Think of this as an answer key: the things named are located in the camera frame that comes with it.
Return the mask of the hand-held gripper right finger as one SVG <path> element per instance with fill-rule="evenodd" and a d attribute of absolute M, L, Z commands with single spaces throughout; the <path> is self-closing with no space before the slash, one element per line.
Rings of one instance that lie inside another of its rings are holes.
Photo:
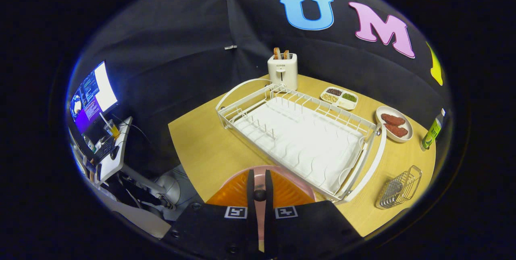
<path fill-rule="evenodd" d="M 340 258 L 361 236 L 331 201 L 278 204 L 279 185 L 265 173 L 265 255 L 268 258 Z"/>

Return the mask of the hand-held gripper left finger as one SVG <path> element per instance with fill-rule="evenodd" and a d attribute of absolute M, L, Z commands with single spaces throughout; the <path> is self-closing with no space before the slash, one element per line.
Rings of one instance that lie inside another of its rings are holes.
<path fill-rule="evenodd" d="M 256 254 L 254 172 L 247 170 L 206 203 L 191 203 L 163 242 L 186 254 Z"/>

